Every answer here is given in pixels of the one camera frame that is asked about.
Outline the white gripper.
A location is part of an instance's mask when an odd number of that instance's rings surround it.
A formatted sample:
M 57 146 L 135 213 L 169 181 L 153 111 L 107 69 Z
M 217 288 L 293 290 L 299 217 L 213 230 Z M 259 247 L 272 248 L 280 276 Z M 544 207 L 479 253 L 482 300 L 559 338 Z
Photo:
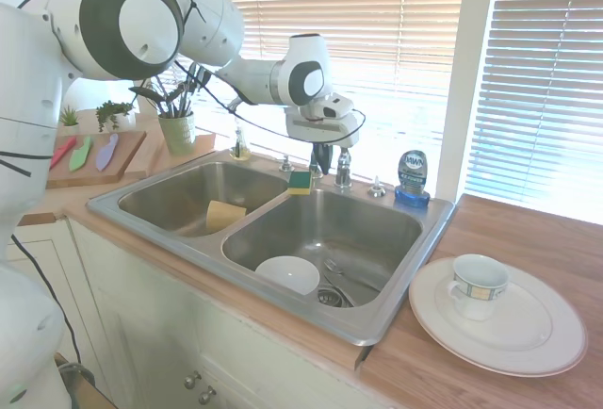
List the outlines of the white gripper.
M 333 160 L 333 145 L 353 147 L 359 140 L 361 114 L 352 112 L 341 119 L 322 119 L 310 122 L 297 110 L 285 112 L 286 132 L 290 138 L 314 143 L 312 149 L 312 172 L 324 173 Z

